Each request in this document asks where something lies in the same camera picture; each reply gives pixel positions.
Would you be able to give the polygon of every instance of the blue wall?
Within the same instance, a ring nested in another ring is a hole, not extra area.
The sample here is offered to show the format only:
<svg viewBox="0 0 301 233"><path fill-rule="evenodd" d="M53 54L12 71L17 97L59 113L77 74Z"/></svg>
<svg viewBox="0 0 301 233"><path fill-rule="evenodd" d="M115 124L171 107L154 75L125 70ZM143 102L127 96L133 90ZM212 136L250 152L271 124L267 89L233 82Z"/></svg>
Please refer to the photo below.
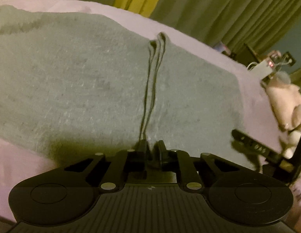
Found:
<svg viewBox="0 0 301 233"><path fill-rule="evenodd" d="M292 66L283 66L282 70L287 73L292 73L301 68L301 19L296 22L292 28L280 39L268 52L271 50L279 50L281 54L289 51L296 63Z"/></svg>

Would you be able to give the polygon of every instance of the plush toy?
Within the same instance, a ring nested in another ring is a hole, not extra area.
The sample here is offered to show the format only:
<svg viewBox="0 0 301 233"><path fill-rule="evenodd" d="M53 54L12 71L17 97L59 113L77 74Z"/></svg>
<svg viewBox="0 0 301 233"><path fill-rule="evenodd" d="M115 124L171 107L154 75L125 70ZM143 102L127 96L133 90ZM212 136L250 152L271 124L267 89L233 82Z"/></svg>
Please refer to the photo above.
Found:
<svg viewBox="0 0 301 233"><path fill-rule="evenodd" d="M285 72L277 72L265 86L279 126L288 132L283 156L291 158L301 137L301 88Z"/></svg>

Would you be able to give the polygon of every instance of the screw head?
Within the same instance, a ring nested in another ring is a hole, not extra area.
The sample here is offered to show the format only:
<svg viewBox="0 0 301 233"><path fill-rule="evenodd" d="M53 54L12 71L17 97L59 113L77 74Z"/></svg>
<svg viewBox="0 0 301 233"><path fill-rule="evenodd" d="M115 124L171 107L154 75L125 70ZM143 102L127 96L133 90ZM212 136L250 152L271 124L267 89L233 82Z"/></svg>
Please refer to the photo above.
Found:
<svg viewBox="0 0 301 233"><path fill-rule="evenodd" d="M201 184L197 183L197 182L190 182L186 186L188 189L191 189L191 190L198 190L198 189L202 188Z"/></svg>
<svg viewBox="0 0 301 233"><path fill-rule="evenodd" d="M105 182L101 185L101 188L104 190L113 190L116 187L116 185L112 182Z"/></svg>

